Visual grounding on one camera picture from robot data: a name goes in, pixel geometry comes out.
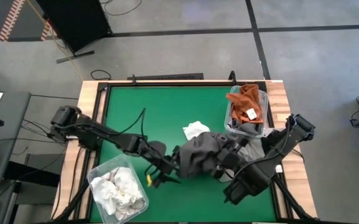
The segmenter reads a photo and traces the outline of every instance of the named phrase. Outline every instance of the plastic bin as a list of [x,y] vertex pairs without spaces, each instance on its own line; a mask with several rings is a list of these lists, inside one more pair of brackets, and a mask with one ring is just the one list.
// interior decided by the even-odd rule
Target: plastic bin
[[[269,105],[269,98],[268,98],[268,94],[266,94],[264,91],[262,90],[258,90],[259,91],[259,106],[262,109],[262,119],[264,120],[264,123],[262,125],[259,125],[258,127],[258,133],[257,135],[255,134],[251,134],[251,133],[246,133],[244,131],[239,131],[236,129],[232,129],[229,124],[232,121],[231,118],[231,101],[228,100],[228,108],[226,109],[226,117],[225,117],[225,129],[226,131],[228,131],[231,134],[234,135],[243,135],[243,136],[248,136],[251,138],[261,138],[263,137],[263,133],[264,133],[264,127],[266,125],[266,122],[268,122],[268,105]],[[233,86],[230,89],[230,93],[239,93],[240,92],[240,86]]]
[[134,218],[135,216],[141,214],[144,212],[147,207],[149,206],[149,199],[146,196],[146,193],[144,192],[144,189],[142,187],[141,182],[139,181],[138,176],[136,175],[136,172],[134,170],[134,167],[132,166],[131,162],[128,159],[128,156],[125,154],[119,155],[113,159],[110,159],[109,161],[95,167],[91,170],[91,172],[88,174],[88,181],[90,183],[90,188],[93,195],[93,189],[91,186],[91,182],[95,177],[101,177],[107,172],[112,171],[114,168],[117,167],[128,167],[132,171],[132,175],[134,176],[136,182],[138,183],[139,191],[141,192],[143,199],[144,199],[144,207],[140,209],[138,212],[134,213],[131,216],[126,217],[125,219],[119,221],[114,214],[108,215],[103,207],[99,203],[95,203],[98,207],[100,217],[102,218],[102,221],[104,224],[122,224],[130,221],[130,219]]

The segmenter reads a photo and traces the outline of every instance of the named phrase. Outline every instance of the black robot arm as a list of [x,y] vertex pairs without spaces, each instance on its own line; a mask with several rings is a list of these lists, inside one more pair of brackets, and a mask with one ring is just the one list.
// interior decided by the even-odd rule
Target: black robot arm
[[115,131],[93,121],[73,106],[61,106],[52,118],[51,125],[50,138],[66,141],[68,136],[76,136],[81,147],[92,151],[100,148],[100,140],[103,139],[112,142],[129,156],[144,158],[161,172],[154,182],[155,187],[160,182],[177,182],[168,175],[179,168],[172,156],[165,155],[166,145],[161,142],[147,142],[147,136]]
[[245,196],[256,196],[264,191],[276,172],[276,166],[291,150],[302,141],[312,140],[315,126],[301,115],[291,115],[282,131],[273,131],[268,137],[262,138],[265,152],[263,158],[252,162],[238,160],[230,169],[235,171],[230,185],[223,191],[225,201],[238,204]]
[[[173,170],[180,170],[179,146],[174,149],[171,156],[165,155],[166,146],[163,143],[147,142],[147,137],[143,135],[117,132],[93,121],[82,114],[79,108],[71,106],[60,107],[51,124],[50,138],[66,141],[67,136],[74,135],[78,137],[80,146],[89,150],[98,150],[100,139],[104,139],[115,144],[127,155],[143,157],[160,171],[153,180],[154,187],[167,181],[178,182],[169,175]],[[263,158],[247,162],[238,155],[241,147],[248,143],[245,138],[231,141],[222,146],[217,153],[210,154],[206,159],[212,159],[216,165],[212,169],[214,178],[220,178],[227,169],[235,173],[231,183],[223,191],[225,201],[236,205],[245,196],[256,196],[264,191],[274,176],[276,166],[299,142],[311,140],[314,128],[301,115],[291,115],[283,131],[274,131],[268,137],[262,138],[265,152]]]

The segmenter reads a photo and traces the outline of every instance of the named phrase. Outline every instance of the green table surface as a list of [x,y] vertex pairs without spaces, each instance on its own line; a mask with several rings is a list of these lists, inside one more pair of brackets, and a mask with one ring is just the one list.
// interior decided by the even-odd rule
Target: green table surface
[[[105,125],[120,131],[127,128],[146,108],[144,134],[149,141],[161,141],[171,154],[176,145],[187,140],[183,127],[201,121],[212,132],[224,132],[227,99],[230,87],[113,87]],[[128,133],[140,134],[140,122]],[[110,142],[104,142],[100,164],[120,155]],[[149,163],[130,157],[147,197],[149,208],[131,222],[269,222],[275,221],[270,189],[257,197],[248,196],[238,205],[223,203],[223,189],[209,174],[180,180],[181,184],[164,183],[158,189],[147,187],[144,170]],[[92,204],[91,222],[101,222]]]

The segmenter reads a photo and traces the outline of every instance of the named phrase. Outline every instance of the brown fabric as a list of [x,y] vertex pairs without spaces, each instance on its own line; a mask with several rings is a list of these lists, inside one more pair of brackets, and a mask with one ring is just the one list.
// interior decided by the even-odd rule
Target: brown fabric
[[[241,123],[263,123],[262,111],[259,107],[258,98],[258,85],[247,84],[240,87],[240,93],[228,93],[226,98],[232,102],[231,116],[233,119],[238,119]],[[249,109],[254,108],[256,118],[252,121],[249,120],[247,112]]]

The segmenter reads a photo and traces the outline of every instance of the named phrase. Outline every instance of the white napkin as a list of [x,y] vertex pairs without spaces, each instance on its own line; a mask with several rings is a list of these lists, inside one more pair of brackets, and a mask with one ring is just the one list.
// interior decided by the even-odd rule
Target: white napkin
[[93,198],[108,214],[118,220],[133,215],[144,207],[144,200],[132,171],[118,167],[91,181]]
[[205,126],[199,121],[194,123],[190,123],[189,126],[182,128],[186,135],[187,140],[191,140],[193,137],[197,137],[199,134],[203,132],[210,131],[210,128]]

